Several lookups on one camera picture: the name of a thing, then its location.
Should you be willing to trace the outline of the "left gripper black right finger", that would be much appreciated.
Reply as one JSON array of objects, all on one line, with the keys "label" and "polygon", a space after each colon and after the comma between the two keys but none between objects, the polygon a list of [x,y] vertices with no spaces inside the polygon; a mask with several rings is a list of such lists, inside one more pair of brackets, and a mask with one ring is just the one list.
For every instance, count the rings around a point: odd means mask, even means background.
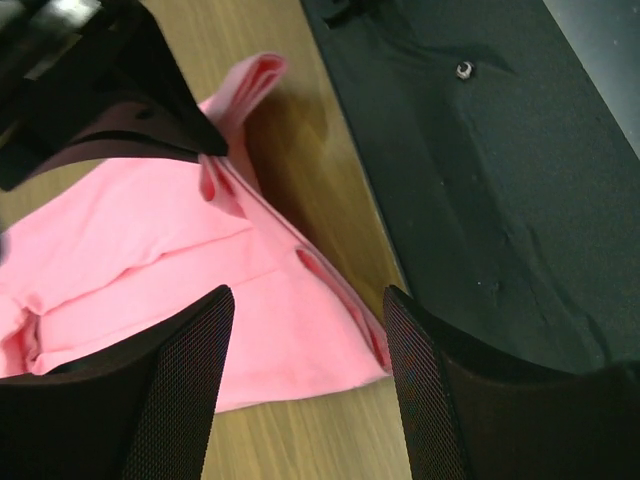
[{"label": "left gripper black right finger", "polygon": [[416,479],[635,479],[639,366],[546,368],[447,324],[390,286],[384,318]]}]

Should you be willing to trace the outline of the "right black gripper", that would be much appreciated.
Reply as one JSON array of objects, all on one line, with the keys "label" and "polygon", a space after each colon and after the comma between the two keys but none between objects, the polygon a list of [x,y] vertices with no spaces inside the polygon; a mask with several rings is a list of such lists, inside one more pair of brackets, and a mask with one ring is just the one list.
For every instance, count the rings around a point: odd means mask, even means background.
[{"label": "right black gripper", "polygon": [[2,7],[2,189],[85,160],[227,155],[140,2]]}]

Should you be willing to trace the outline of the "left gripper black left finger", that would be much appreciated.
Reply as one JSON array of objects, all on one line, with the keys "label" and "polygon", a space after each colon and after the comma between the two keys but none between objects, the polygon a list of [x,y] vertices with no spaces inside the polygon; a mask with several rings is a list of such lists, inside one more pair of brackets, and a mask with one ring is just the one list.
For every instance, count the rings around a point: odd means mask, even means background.
[{"label": "left gripper black left finger", "polygon": [[104,350],[3,379],[2,478],[200,478],[233,318],[221,285]]}]

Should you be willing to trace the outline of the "pink t shirt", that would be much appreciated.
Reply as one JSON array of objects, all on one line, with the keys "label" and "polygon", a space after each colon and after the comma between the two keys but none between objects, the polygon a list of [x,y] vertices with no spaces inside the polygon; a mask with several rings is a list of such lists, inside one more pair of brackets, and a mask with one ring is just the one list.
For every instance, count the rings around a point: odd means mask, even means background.
[{"label": "pink t shirt", "polygon": [[44,374],[97,352],[221,284],[236,307],[218,411],[390,373],[381,325],[257,183],[243,124],[285,70],[277,54],[249,57],[202,104],[230,142],[226,157],[109,159],[9,229],[3,376]]}]

